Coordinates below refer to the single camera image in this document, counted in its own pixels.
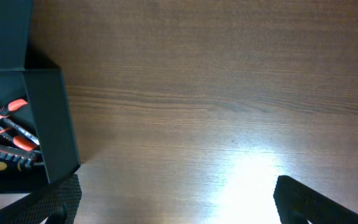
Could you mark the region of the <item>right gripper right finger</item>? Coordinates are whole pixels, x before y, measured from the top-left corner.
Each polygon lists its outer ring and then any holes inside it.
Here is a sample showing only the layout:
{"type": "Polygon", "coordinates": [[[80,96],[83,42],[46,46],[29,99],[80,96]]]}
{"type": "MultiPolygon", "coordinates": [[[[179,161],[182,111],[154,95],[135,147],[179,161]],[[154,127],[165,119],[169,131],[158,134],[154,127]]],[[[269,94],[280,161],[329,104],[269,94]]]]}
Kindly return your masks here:
{"type": "Polygon", "coordinates": [[[282,224],[358,224],[358,214],[287,175],[280,175],[273,193],[282,224]]]}

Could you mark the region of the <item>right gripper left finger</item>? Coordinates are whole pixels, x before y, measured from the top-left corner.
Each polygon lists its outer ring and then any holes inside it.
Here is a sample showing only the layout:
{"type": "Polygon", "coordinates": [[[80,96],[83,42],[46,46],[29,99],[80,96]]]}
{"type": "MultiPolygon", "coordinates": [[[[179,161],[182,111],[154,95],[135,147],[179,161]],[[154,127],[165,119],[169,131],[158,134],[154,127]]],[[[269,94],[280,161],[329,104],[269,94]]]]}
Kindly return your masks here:
{"type": "Polygon", "coordinates": [[[0,224],[73,224],[82,191],[73,174],[0,209],[0,224]]]}

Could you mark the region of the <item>orange socket bit rail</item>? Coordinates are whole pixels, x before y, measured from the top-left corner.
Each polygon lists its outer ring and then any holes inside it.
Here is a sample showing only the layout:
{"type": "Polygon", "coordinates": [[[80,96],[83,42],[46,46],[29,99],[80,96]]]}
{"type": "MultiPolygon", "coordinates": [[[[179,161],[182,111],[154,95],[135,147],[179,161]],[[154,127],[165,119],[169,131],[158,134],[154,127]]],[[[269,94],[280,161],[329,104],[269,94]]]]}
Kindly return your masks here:
{"type": "Polygon", "coordinates": [[[31,166],[41,158],[38,150],[25,151],[16,147],[0,145],[0,159],[18,162],[20,165],[31,166]]]}

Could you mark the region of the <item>yellow black screwdriver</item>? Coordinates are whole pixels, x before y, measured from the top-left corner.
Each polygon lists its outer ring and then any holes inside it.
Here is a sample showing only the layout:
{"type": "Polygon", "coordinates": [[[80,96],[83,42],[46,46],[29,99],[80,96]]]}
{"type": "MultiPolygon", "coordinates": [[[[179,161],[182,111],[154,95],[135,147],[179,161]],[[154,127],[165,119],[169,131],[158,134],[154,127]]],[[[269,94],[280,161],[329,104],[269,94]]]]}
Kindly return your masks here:
{"type": "Polygon", "coordinates": [[[43,162],[19,162],[0,160],[0,174],[8,172],[27,172],[32,169],[40,169],[44,167],[43,162]]]}

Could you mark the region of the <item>orange black needle-nose pliers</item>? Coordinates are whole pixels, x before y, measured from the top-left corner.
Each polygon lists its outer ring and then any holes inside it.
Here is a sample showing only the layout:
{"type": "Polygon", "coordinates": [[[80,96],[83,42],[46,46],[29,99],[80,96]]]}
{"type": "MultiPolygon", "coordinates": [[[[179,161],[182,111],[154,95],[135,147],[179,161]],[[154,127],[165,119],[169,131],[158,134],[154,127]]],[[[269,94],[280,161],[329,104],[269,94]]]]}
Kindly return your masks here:
{"type": "Polygon", "coordinates": [[[10,115],[13,112],[26,105],[28,105],[28,102],[23,98],[19,98],[0,108],[0,136],[19,149],[30,152],[39,146],[39,139],[10,119],[10,115]]]}

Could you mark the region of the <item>dark green hinged box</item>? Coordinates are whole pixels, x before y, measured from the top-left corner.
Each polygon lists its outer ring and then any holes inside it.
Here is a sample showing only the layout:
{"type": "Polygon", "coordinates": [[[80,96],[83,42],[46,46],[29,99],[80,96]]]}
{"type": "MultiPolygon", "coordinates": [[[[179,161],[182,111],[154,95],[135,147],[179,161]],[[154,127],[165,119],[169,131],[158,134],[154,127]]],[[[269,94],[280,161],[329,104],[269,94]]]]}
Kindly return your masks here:
{"type": "MultiPolygon", "coordinates": [[[[39,139],[34,150],[44,167],[0,174],[0,194],[33,192],[80,167],[62,70],[30,40],[32,6],[0,1],[0,108],[19,98],[28,102],[10,119],[39,139]]],[[[2,136],[0,145],[18,148],[2,136]]]]}

